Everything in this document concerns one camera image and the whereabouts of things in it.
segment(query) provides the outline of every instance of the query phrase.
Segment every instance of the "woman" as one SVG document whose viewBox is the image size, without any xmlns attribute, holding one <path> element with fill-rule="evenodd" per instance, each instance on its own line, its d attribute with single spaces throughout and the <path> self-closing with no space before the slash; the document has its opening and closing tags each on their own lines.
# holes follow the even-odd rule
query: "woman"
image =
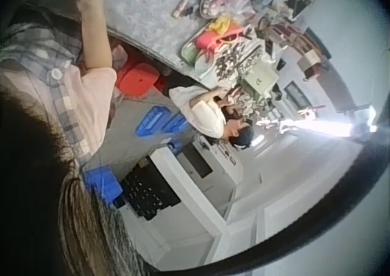
<svg viewBox="0 0 390 276">
<path fill-rule="evenodd" d="M 104 139 L 116 73 L 103 0 L 77 7 L 82 42 L 24 15 L 2 35 L 4 262 L 13 275 L 149 275 L 120 214 L 80 174 Z M 81 45 L 84 75 L 74 66 Z"/>
<path fill-rule="evenodd" d="M 254 136 L 252 126 L 241 118 L 225 115 L 228 97 L 215 101 L 224 90 L 209 90 L 194 79 L 172 73 L 163 94 L 173 101 L 187 121 L 200 133 L 214 139 L 230 141 L 235 147 L 248 148 Z"/>
</svg>

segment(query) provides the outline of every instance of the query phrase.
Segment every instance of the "blue plastic stool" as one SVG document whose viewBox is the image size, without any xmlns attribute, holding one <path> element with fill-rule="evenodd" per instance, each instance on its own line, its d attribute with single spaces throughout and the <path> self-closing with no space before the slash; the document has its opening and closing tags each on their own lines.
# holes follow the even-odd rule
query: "blue plastic stool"
<svg viewBox="0 0 390 276">
<path fill-rule="evenodd" d="M 84 181 L 87 190 L 91 192 L 94 188 L 107 205 L 122 194 L 122 187 L 109 166 L 84 172 Z"/>
<path fill-rule="evenodd" d="M 177 113 L 163 126 L 162 131 L 164 133 L 179 133 L 186 130 L 189 125 L 186 118 L 181 113 Z"/>
<path fill-rule="evenodd" d="M 171 116 L 167 107 L 156 105 L 147 113 L 145 118 L 136 128 L 136 134 L 140 137 L 150 136 L 159 131 Z"/>
</svg>

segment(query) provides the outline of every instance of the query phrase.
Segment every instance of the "red stool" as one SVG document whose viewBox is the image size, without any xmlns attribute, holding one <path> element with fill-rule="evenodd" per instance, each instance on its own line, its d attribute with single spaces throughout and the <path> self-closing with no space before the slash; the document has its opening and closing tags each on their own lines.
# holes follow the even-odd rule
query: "red stool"
<svg viewBox="0 0 390 276">
<path fill-rule="evenodd" d="M 129 62 L 119 72 L 116 87 L 126 96 L 143 97 L 159 77 L 160 73 L 153 66 Z"/>
</svg>

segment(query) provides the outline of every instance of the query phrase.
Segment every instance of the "dark hair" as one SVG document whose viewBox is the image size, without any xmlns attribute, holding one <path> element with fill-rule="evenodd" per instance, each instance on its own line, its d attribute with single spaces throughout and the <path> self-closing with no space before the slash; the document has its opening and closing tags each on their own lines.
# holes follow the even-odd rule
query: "dark hair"
<svg viewBox="0 0 390 276">
<path fill-rule="evenodd" d="M 61 132 L 38 115 L 42 108 L 0 89 L 2 245 L 12 274 L 155 271 L 133 248 L 120 213 L 86 192 Z"/>
<path fill-rule="evenodd" d="M 254 138 L 254 131 L 251 126 L 238 130 L 237 137 L 230 137 L 229 142 L 233 146 L 238 146 L 240 149 L 250 148 L 250 143 Z"/>
</svg>

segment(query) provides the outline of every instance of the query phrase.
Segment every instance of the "pink shirt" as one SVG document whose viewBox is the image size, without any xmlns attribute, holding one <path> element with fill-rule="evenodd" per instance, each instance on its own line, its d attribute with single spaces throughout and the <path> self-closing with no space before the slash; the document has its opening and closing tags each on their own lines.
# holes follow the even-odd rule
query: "pink shirt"
<svg viewBox="0 0 390 276">
<path fill-rule="evenodd" d="M 5 76 L 18 90 L 31 95 L 54 120 L 56 114 L 49 88 L 26 71 L 3 70 Z M 76 114 L 77 122 L 85 137 L 85 151 L 93 155 L 103 143 L 116 72 L 112 68 L 91 69 L 84 76 L 78 67 L 70 65 L 64 75 L 69 100 Z"/>
</svg>

